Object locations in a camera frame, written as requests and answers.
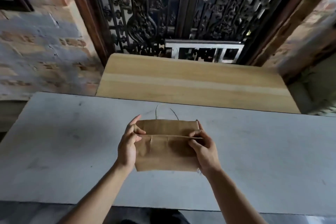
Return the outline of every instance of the white table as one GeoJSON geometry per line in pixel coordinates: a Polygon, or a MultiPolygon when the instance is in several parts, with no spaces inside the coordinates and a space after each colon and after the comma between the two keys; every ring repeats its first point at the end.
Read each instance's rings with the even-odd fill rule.
{"type": "MultiPolygon", "coordinates": [[[[336,119],[36,93],[0,144],[0,200],[75,204],[111,167],[126,124],[199,119],[224,170],[262,213],[336,215],[336,119]]],[[[136,172],[115,205],[219,210],[198,173],[136,172]]]]}

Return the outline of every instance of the paper bag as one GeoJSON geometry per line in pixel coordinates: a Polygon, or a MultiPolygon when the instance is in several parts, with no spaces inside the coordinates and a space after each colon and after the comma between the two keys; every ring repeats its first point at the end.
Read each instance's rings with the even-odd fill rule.
{"type": "Polygon", "coordinates": [[[199,163],[188,141],[189,133],[199,129],[196,121],[139,120],[146,135],[135,143],[137,171],[197,171],[199,163]]]}

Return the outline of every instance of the door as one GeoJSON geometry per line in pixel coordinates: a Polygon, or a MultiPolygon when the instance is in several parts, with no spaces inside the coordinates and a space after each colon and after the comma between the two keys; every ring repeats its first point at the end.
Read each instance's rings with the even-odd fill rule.
{"type": "Polygon", "coordinates": [[[99,0],[117,52],[163,57],[165,39],[242,42],[242,57],[281,1],[99,0]]]}

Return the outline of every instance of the person's right hand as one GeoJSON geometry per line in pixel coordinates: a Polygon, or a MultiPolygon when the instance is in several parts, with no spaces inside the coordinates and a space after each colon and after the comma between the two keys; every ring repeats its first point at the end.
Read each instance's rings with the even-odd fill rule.
{"type": "Polygon", "coordinates": [[[199,121],[199,130],[191,132],[190,137],[202,137],[202,144],[198,143],[195,139],[189,141],[189,145],[195,150],[197,159],[200,164],[200,170],[205,177],[213,171],[220,171],[221,163],[218,159],[218,153],[215,142],[205,133],[199,121]]]}

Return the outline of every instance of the dark pants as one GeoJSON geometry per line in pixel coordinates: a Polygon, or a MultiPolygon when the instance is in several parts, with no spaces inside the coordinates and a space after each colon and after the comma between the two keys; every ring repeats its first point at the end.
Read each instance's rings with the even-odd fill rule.
{"type": "MultiPolygon", "coordinates": [[[[137,224],[131,220],[123,220],[121,224],[137,224]]],[[[178,210],[153,209],[150,224],[190,224],[178,210]]]]}

